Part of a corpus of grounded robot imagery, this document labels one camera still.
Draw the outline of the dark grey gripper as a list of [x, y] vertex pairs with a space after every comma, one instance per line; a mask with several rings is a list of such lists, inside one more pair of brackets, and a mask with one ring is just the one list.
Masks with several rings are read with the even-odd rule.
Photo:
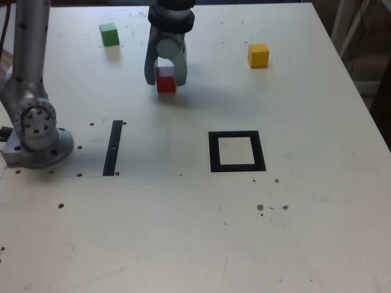
[[158, 57], [173, 63], [176, 85], [185, 85], [188, 75], [185, 34], [164, 32], [154, 26], [150, 28], [144, 63], [144, 75], [149, 85], [156, 83]]

